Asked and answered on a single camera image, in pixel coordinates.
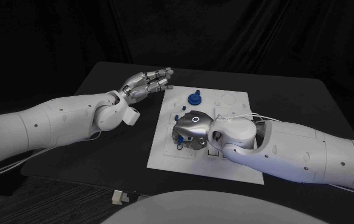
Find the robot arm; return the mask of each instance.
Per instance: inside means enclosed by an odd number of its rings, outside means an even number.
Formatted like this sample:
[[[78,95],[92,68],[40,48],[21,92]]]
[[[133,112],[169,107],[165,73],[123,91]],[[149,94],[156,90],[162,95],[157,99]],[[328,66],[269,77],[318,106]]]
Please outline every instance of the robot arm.
[[[212,120],[206,114],[202,116],[199,134],[192,129],[196,124],[191,126],[185,122],[191,117],[199,117],[191,111],[173,127],[175,136],[198,137],[230,161],[286,180],[354,188],[352,140],[295,123],[253,122],[243,117]],[[256,134],[264,139],[254,149]]]
[[[29,150],[69,145],[124,121],[134,125],[140,113],[130,107],[166,86],[173,71],[137,73],[118,91],[58,98],[33,108],[0,115],[0,161]]]

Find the black table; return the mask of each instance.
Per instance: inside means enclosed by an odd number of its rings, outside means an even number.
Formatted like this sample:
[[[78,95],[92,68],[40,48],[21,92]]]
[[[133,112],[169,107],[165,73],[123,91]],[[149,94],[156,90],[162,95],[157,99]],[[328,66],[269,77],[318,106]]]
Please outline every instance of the black table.
[[[154,66],[100,62],[76,95],[118,89],[137,72]],[[173,69],[170,85],[247,92],[253,112],[299,123],[342,138],[354,132],[323,83],[316,79]],[[124,123],[95,141],[55,148],[30,159],[21,173],[128,193],[154,195],[178,190],[211,190],[247,195],[299,210],[329,223],[351,220],[349,193],[329,185],[299,184],[264,175],[264,185],[146,168],[163,92],[133,105],[140,112],[134,126]]]

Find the blue part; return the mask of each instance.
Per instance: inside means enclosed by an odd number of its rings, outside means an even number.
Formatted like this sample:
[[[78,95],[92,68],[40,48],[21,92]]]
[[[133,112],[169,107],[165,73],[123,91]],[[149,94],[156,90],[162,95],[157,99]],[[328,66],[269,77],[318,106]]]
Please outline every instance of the blue part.
[[[199,94],[201,94],[201,92],[199,92],[199,90],[196,90],[195,94],[191,94],[188,96],[188,103],[191,105],[198,105],[201,103],[201,95]]]
[[[182,142],[183,142],[183,137],[179,136],[179,146],[180,146]]]

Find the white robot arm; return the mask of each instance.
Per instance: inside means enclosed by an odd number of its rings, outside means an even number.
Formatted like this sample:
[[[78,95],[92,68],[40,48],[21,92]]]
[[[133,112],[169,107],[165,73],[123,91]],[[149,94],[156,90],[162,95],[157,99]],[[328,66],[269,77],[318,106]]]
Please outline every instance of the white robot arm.
[[[33,108],[0,115],[0,161],[33,149],[69,145],[124,121],[134,125],[137,110],[130,107],[147,94],[166,89],[170,68],[137,73],[118,91],[58,98]]]
[[[256,134],[264,139],[254,149]],[[180,143],[182,137],[193,139]],[[230,161],[289,181],[354,188],[354,141],[299,124],[244,117],[214,120],[191,111],[176,122],[172,138],[192,149],[209,142]]]

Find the white board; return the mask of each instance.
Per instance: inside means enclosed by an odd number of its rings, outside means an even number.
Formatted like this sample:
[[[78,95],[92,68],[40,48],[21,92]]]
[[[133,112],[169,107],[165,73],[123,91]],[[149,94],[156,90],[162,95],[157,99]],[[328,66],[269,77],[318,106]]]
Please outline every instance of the white board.
[[[201,91],[201,104],[193,106],[188,103],[188,96],[196,90]],[[261,172],[228,161],[209,145],[199,151],[185,147],[178,150],[170,136],[175,115],[180,118],[192,110],[206,113],[211,118],[215,118],[215,114],[230,116],[250,113],[247,93],[180,86],[165,91],[147,168],[263,185]]]

